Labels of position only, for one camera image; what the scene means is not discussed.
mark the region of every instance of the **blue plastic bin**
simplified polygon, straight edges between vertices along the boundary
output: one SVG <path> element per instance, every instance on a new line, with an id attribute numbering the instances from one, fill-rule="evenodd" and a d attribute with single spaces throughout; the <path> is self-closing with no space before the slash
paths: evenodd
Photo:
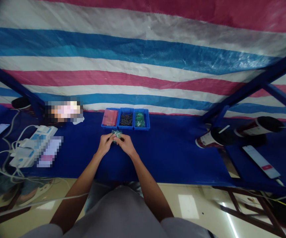
<path id="1" fill-rule="evenodd" d="M 136 117 L 135 114 L 138 112 L 141 112 L 144 114 L 145 127 L 136 127 L 135 126 L 135 117 Z M 133 124 L 134 124 L 134 130 L 136 130 L 136 131 L 148 131 L 151 128 L 149 110 L 148 109 L 134 109 Z"/>
<path id="2" fill-rule="evenodd" d="M 133 130 L 134 123 L 135 123 L 134 115 L 133 115 L 133 120 L 132 120 L 132 126 L 120 126 L 122 114 L 123 113 L 131 114 L 131 113 L 133 113 L 133 111 L 134 111 L 133 108 L 128 108 L 128 107 L 121 107 L 120 108 L 120 112 L 119 112 L 119 116 L 118 116 L 118 129 L 120 129 L 120 130 Z"/>
<path id="3" fill-rule="evenodd" d="M 118 128 L 118 120 L 119 120 L 119 116 L 120 116 L 120 109 L 119 108 L 106 108 L 106 110 L 116 110 L 118 111 L 118 117 L 117 117 L 117 124 L 116 126 L 114 127 L 111 127 L 111 126 L 104 126 L 102 123 L 101 123 L 101 127 L 103 129 L 107 129 L 107 130 L 116 130 Z"/>

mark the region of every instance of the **green component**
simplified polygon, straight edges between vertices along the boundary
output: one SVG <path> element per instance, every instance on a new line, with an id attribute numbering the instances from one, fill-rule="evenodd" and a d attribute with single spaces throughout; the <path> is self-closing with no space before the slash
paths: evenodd
<path id="1" fill-rule="evenodd" d="M 118 131 L 118 130 L 112 130 L 111 133 L 112 133 L 112 134 L 115 134 L 116 137 L 121 138 L 122 130 L 120 130 L 120 131 Z"/>
<path id="2" fill-rule="evenodd" d="M 145 127 L 145 121 L 144 120 L 141 120 L 141 121 L 136 120 L 135 121 L 135 126 L 136 127 Z"/>
<path id="3" fill-rule="evenodd" d="M 144 114 L 141 113 L 141 112 L 136 113 L 136 114 L 135 114 L 135 119 L 136 119 L 137 121 L 144 121 Z"/>

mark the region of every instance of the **gray shirt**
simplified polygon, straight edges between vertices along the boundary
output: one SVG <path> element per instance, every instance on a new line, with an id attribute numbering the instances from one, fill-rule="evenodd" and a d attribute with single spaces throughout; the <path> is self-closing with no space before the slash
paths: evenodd
<path id="1" fill-rule="evenodd" d="M 212 238 L 213 235 L 207 229 L 181 218 L 166 218 L 159 222 L 141 196 L 121 186 L 106 194 L 66 234 L 63 235 L 58 225 L 46 224 L 22 237 Z"/>

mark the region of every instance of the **striped tarp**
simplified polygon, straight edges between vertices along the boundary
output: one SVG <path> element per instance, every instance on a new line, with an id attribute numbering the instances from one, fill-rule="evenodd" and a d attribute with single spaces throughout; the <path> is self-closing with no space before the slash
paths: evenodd
<path id="1" fill-rule="evenodd" d="M 285 56 L 286 0 L 0 1 L 0 68 L 86 110 L 203 115 Z M 0 83 L 0 104 L 18 96 Z M 265 115 L 286 120 L 263 90 L 226 113 Z"/>

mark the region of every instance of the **hand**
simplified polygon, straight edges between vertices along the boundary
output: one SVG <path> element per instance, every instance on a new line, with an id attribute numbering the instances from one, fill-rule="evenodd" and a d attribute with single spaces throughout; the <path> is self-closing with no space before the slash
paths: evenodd
<path id="1" fill-rule="evenodd" d="M 96 154 L 103 157 L 109 151 L 114 137 L 116 137 L 116 135 L 112 133 L 107 135 L 102 135 L 100 138 L 99 148 Z"/>
<path id="2" fill-rule="evenodd" d="M 128 156 L 130 156 L 131 158 L 134 157 L 135 155 L 137 155 L 137 152 L 134 148 L 134 145 L 131 141 L 131 137 L 128 135 L 121 135 L 121 138 L 123 138 L 123 140 L 121 140 L 118 137 L 114 137 L 113 140 L 115 140 L 117 142 L 117 144 L 123 149 L 123 151 L 125 153 L 128 154 Z"/>

